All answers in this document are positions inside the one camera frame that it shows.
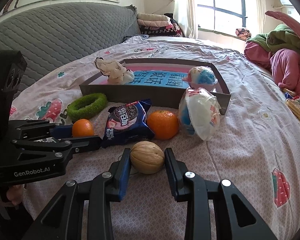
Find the person left hand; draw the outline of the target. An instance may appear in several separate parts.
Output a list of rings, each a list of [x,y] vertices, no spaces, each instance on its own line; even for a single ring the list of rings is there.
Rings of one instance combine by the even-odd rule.
[[[14,185],[10,187],[8,190],[5,190],[5,197],[7,200],[3,200],[2,197],[0,197],[0,206],[3,207],[17,206],[23,200],[23,192],[24,192],[23,185]]]

